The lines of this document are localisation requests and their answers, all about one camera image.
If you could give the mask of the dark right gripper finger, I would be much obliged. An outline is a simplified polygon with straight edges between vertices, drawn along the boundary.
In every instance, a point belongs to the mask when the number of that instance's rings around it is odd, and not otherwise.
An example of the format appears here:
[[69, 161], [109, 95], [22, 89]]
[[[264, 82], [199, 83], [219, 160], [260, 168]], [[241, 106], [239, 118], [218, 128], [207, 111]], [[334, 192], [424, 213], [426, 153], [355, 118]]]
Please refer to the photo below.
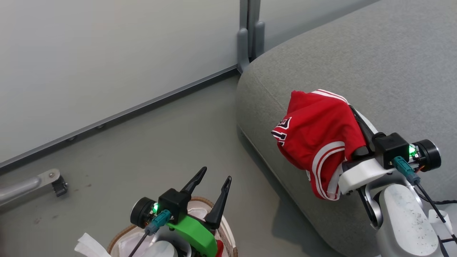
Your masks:
[[359, 112], [357, 111], [353, 106], [349, 106], [351, 108], [351, 111], [356, 119], [356, 122], [358, 123], [361, 133], [364, 137], [364, 140], [366, 142], [367, 147], [374, 147], [372, 143], [372, 137], [375, 135], [373, 130], [370, 128], [368, 120]]
[[361, 146], [353, 151], [351, 154], [351, 161], [359, 161], [371, 156], [371, 149], [369, 146]]

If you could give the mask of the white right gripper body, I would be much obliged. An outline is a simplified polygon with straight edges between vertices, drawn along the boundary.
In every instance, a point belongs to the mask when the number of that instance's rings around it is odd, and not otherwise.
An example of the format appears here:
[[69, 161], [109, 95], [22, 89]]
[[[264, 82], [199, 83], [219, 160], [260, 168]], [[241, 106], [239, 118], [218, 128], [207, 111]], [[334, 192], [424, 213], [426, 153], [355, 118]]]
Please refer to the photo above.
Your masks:
[[393, 168], [382, 167], [375, 158], [359, 162], [344, 162], [342, 169], [343, 173], [338, 180], [338, 188], [342, 194], [347, 194], [394, 171]]

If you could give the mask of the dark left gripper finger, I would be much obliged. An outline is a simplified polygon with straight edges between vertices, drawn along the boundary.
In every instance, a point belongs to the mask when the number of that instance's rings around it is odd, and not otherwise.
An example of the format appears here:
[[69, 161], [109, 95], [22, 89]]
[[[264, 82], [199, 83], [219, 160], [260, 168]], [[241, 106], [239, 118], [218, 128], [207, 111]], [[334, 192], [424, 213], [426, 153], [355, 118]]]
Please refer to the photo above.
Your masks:
[[180, 190], [181, 200], [191, 199], [193, 191], [195, 190], [196, 186], [200, 184], [206, 172], [207, 167], [202, 167], [199, 172], [197, 172], [195, 176], [192, 177], [190, 181], [183, 187], [183, 189]]
[[210, 230], [216, 230], [220, 227], [227, 197], [230, 192], [231, 182], [232, 177], [228, 176], [221, 188], [221, 193], [216, 203], [213, 205], [211, 211], [205, 216], [205, 224]]

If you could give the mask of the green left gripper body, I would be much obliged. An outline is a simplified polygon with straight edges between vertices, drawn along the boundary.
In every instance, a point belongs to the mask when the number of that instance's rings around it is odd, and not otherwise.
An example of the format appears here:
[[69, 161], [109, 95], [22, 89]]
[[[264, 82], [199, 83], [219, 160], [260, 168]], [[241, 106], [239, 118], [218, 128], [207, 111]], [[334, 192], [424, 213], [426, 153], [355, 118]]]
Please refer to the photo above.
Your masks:
[[206, 200], [193, 197], [162, 197], [158, 201], [142, 197], [132, 208], [130, 222], [144, 234], [133, 247], [134, 257], [150, 237], [149, 246], [142, 257], [217, 257], [219, 255], [219, 229], [210, 230], [205, 216], [214, 204], [200, 207]]

